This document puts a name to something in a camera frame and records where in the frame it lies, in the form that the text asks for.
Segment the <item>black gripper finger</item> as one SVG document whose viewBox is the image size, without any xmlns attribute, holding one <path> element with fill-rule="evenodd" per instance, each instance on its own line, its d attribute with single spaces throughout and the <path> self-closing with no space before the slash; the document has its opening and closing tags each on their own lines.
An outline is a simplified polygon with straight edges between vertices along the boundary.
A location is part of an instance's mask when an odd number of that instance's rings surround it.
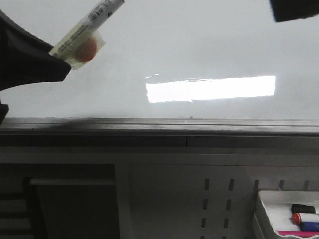
<svg viewBox="0 0 319 239">
<path fill-rule="evenodd" d="M 307 19 L 319 14 L 319 0 L 270 0 L 275 22 Z"/>
</svg>

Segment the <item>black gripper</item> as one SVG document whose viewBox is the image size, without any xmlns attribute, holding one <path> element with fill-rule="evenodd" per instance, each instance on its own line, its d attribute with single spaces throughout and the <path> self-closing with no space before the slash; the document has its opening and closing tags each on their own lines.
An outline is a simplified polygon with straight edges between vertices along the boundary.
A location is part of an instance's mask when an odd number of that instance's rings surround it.
<svg viewBox="0 0 319 239">
<path fill-rule="evenodd" d="M 49 55 L 53 48 L 0 12 L 0 89 L 63 81 L 71 66 Z M 0 124 L 9 106 L 0 101 Z"/>
</svg>

